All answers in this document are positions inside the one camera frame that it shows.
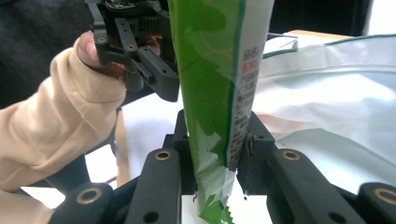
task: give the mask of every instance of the beige sleeve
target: beige sleeve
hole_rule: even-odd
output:
[[[85,66],[76,45],[54,58],[51,77],[36,94],[0,110],[0,224],[3,217],[15,217],[9,223],[40,223],[40,217],[46,222],[49,209],[7,191],[56,173],[114,127],[124,85]]]

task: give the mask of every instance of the human hand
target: human hand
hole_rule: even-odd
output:
[[[99,63],[95,42],[93,40],[93,32],[88,31],[83,33],[78,43],[78,57],[92,70],[102,73],[109,77],[120,79],[124,74],[125,65],[119,63],[112,63],[111,65],[101,65]],[[160,44],[157,38],[162,38],[161,34],[150,34],[144,37],[142,41],[143,46],[150,46],[158,55],[161,52]]]

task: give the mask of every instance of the plastic packaging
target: plastic packaging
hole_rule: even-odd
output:
[[[232,223],[227,199],[247,132],[274,0],[170,0],[199,214]]]

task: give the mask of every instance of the green package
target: green package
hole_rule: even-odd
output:
[[[274,0],[169,0],[199,216],[233,223],[227,199],[247,132]]]

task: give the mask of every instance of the beige sweatshirt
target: beige sweatshirt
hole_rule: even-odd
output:
[[[53,59],[36,94],[0,110],[0,224],[47,223],[50,209],[9,192],[56,173],[114,127],[124,85],[87,67],[77,44]]]

